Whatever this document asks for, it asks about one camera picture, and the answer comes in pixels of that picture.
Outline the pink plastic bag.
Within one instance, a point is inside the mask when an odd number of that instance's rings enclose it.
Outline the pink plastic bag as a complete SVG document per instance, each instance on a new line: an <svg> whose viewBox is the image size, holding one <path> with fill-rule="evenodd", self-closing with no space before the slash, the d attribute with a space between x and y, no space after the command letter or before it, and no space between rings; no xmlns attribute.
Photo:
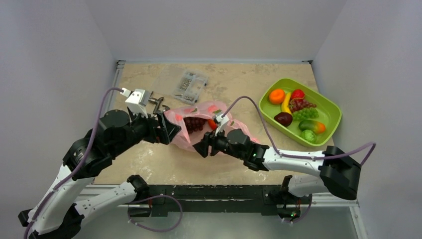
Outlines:
<svg viewBox="0 0 422 239"><path fill-rule="evenodd" d="M164 112L169 122L181 127L171 143L181 149L195 151L193 145L203 138L204 133L216 129L213 117L226 110L227 105L223 102L206 101Z"/></svg>

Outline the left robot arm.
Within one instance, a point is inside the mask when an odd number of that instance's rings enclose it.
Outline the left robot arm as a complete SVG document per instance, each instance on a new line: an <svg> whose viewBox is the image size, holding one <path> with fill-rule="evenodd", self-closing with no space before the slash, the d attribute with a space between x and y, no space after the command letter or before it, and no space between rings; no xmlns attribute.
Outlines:
<svg viewBox="0 0 422 239"><path fill-rule="evenodd" d="M87 134L75 141L63 158L51 187L30 210L19 213L26 239L71 239L90 220L120 204L151 203L149 186L139 175L84 201L81 191L115 158L142 141L170 144L181 130L163 112L156 117L134 116L112 110L97 119Z"/></svg>

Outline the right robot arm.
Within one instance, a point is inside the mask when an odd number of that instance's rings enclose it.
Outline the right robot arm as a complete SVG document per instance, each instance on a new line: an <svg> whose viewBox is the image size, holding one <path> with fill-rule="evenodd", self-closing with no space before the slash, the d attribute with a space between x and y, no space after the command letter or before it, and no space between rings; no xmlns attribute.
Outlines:
<svg viewBox="0 0 422 239"><path fill-rule="evenodd" d="M361 164L335 146L313 152L280 150L255 143L242 130L235 129L228 134L206 132L193 147L202 157L219 152L230 155L253 171L307 174L308 178L291 178L280 188L280 198L287 203L320 192L330 192L345 200L357 198Z"/></svg>

